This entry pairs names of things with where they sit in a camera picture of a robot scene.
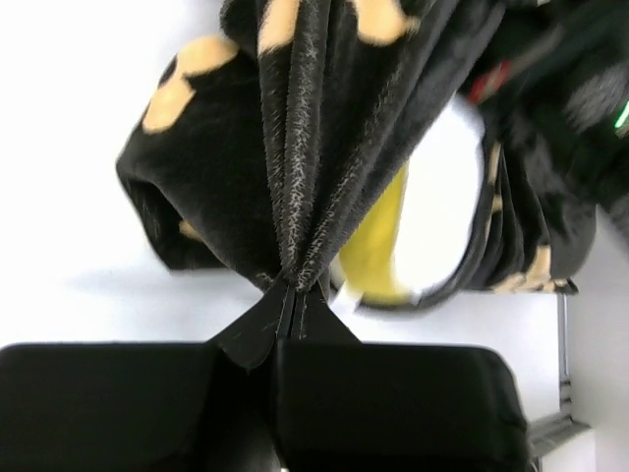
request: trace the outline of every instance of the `tan spot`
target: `tan spot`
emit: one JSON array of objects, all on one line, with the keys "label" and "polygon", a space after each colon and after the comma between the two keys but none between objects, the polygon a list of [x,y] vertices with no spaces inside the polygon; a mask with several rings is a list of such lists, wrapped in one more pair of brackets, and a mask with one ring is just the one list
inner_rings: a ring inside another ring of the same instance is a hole
[{"label": "tan spot", "polygon": [[491,291],[493,291],[493,293],[514,292],[515,290],[518,289],[518,287],[520,287],[520,285],[524,283],[525,279],[526,277],[523,273],[521,272],[513,273],[507,276],[500,283],[497,283],[493,287],[491,287]]},{"label": "tan spot", "polygon": [[203,242],[197,230],[193,228],[192,225],[188,221],[180,221],[179,232],[183,234],[184,236],[186,236],[187,238]]},{"label": "tan spot", "polygon": [[257,37],[257,53],[289,44],[295,36],[301,0],[269,0]]},{"label": "tan spot", "polygon": [[159,133],[175,124],[195,91],[184,80],[170,80],[153,94],[142,121],[148,133]]},{"label": "tan spot", "polygon": [[489,232],[491,231],[491,218],[488,220],[488,222],[485,225],[485,240],[488,241],[489,240]]},{"label": "tan spot", "polygon": [[398,0],[349,0],[358,17],[358,37],[378,46],[392,44],[420,28],[420,19],[407,17]]},{"label": "tan spot", "polygon": [[177,54],[175,71],[153,94],[142,125],[146,133],[161,133],[173,126],[195,96],[187,77],[216,70],[238,53],[233,41],[220,36],[200,37]]},{"label": "tan spot", "polygon": [[539,246],[525,273],[509,275],[491,287],[494,293],[527,292],[538,290],[550,281],[550,246]]},{"label": "tan spot", "polygon": [[500,163],[500,154],[502,153],[502,145],[496,143],[491,149],[491,156],[489,157],[489,174],[487,176],[487,182],[490,185],[495,184],[498,178],[498,164]]},{"label": "tan spot", "polygon": [[542,292],[552,293],[557,289],[557,284],[552,280],[542,285]]},{"label": "tan spot", "polygon": [[498,213],[502,210],[502,197],[500,195],[496,195],[493,197],[493,203],[491,204],[491,212]]},{"label": "tan spot", "polygon": [[221,36],[200,37],[179,51],[175,73],[186,77],[206,74],[224,66],[237,54],[238,45],[231,39]]},{"label": "tan spot", "polygon": [[539,246],[518,290],[532,290],[550,281],[550,246]]}]

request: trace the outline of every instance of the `pinched fabric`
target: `pinched fabric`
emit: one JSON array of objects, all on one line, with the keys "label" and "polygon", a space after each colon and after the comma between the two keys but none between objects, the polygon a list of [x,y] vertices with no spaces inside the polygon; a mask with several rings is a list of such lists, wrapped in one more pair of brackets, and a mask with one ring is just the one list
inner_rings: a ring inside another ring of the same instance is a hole
[{"label": "pinched fabric", "polygon": [[[505,14],[537,4],[226,0],[223,34],[177,54],[117,163],[155,253],[173,270],[228,266],[261,290],[280,276],[309,290]],[[464,289],[576,291],[596,203],[567,188],[524,111],[486,120],[467,254],[418,308]]]}]

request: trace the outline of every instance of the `red tag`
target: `red tag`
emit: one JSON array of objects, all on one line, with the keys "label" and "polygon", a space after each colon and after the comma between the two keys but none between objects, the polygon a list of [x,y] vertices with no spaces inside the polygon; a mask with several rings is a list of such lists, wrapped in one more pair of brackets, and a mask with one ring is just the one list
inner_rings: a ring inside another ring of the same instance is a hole
[{"label": "red tag", "polygon": [[509,62],[501,62],[487,74],[478,77],[470,90],[470,101],[479,104],[496,93],[509,77]]}]

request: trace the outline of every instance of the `fuzzy fabric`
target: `fuzzy fabric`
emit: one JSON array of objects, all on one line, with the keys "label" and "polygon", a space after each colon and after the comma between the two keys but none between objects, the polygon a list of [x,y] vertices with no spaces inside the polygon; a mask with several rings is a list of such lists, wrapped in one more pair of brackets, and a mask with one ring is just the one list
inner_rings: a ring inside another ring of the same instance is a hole
[{"label": "fuzzy fabric", "polygon": [[[499,58],[482,55],[505,14],[538,3],[226,0],[224,35],[174,58],[117,163],[156,254],[308,291],[473,68]],[[486,113],[468,250],[416,309],[464,289],[576,292],[596,202],[557,172],[530,111]]]},{"label": "fuzzy fabric", "polygon": [[545,93],[531,115],[567,185],[600,206],[629,248],[629,39],[623,39],[574,64],[570,79],[556,85],[562,93]]}]

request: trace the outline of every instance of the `white tag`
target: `white tag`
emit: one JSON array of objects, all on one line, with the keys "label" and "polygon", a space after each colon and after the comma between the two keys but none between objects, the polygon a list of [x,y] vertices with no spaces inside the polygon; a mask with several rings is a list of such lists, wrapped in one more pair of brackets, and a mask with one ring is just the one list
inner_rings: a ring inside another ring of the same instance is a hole
[{"label": "white tag", "polygon": [[358,310],[362,298],[362,293],[352,290],[347,283],[344,283],[330,303],[330,310],[339,317],[351,315]]}]

